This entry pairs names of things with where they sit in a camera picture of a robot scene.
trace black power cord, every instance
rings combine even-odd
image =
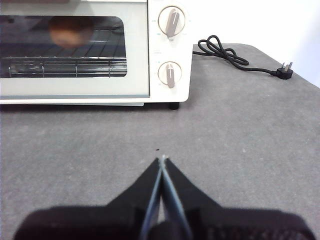
[[[211,42],[211,39],[216,39],[218,46]],[[201,43],[206,43],[207,48],[205,48]],[[193,54],[202,56],[216,56],[228,60],[233,66],[243,71],[256,71],[264,72],[272,76],[276,76],[280,79],[290,79],[294,71],[291,70],[292,62],[289,65],[283,63],[282,67],[278,68],[276,71],[268,70],[265,68],[255,68],[255,67],[244,67],[249,65],[249,62],[237,56],[237,53],[232,48],[226,48],[222,46],[220,39],[216,35],[211,35],[207,39],[201,39],[198,42],[198,47],[203,51],[193,51]]]

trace glass door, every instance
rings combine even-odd
[[[2,99],[149,96],[146,2],[1,6]]]

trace wire rack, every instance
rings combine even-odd
[[[127,58],[123,33],[95,30],[78,48],[55,44],[0,44],[1,75],[7,78],[123,77]]]

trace white toaster oven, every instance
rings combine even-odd
[[[190,25],[176,0],[1,0],[0,103],[184,102]]]

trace gray countertop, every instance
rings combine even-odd
[[[162,154],[219,204],[297,213],[320,239],[320,89],[198,55],[179,110],[1,106],[1,239],[38,208],[105,205]]]

